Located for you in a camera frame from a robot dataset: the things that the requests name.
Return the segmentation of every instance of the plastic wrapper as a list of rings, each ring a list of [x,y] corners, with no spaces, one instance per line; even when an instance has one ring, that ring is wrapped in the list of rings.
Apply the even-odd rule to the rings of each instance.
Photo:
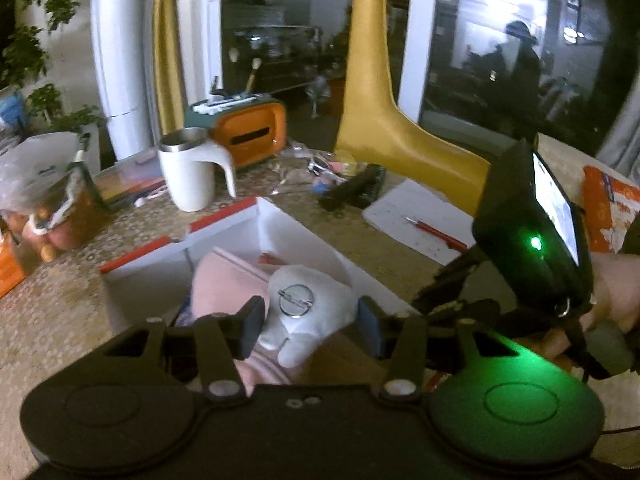
[[[0,208],[17,240],[44,262],[89,241],[106,214],[82,165],[78,136],[31,137],[0,156]]]
[[[289,139],[287,143],[288,146],[280,152],[280,156],[283,158],[311,158],[313,156],[312,150],[302,142]]]
[[[295,193],[311,189],[316,177],[307,169],[306,158],[278,156],[271,161],[271,169],[278,173],[280,180],[270,195]]]

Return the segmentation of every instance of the glass door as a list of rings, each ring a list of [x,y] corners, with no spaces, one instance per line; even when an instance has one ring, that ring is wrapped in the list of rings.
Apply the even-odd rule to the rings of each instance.
[[[428,65],[424,92],[401,89],[412,120],[489,160],[538,132],[597,153],[636,77],[640,0],[431,2],[410,7],[405,64]]]

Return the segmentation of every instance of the paintbrush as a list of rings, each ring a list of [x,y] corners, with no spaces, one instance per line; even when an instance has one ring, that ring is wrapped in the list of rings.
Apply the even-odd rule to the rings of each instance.
[[[231,63],[233,63],[234,65],[234,87],[232,88],[233,92],[237,92],[238,89],[240,88],[240,85],[238,84],[238,67],[236,66],[236,63],[238,63],[239,58],[240,58],[240,51],[234,46],[230,48],[229,59],[231,60]]]
[[[254,60],[251,63],[251,75],[249,76],[249,81],[246,82],[246,88],[244,89],[245,94],[250,94],[253,90],[255,83],[255,74],[258,72],[258,69],[261,65],[262,60],[259,57],[254,57]]]

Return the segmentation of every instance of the phone screen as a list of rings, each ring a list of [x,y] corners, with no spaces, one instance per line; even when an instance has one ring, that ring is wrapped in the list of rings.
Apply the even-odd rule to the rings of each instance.
[[[536,200],[551,218],[556,231],[564,240],[575,264],[578,263],[578,247],[575,240],[574,219],[571,215],[569,203],[564,199],[558,184],[547,171],[540,158],[533,154],[533,170],[536,184]]]

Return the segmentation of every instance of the green led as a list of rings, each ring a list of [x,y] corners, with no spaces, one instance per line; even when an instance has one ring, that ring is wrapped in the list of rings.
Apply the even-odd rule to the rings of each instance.
[[[531,241],[531,247],[533,247],[537,251],[542,250],[542,239],[539,236],[534,236]]]

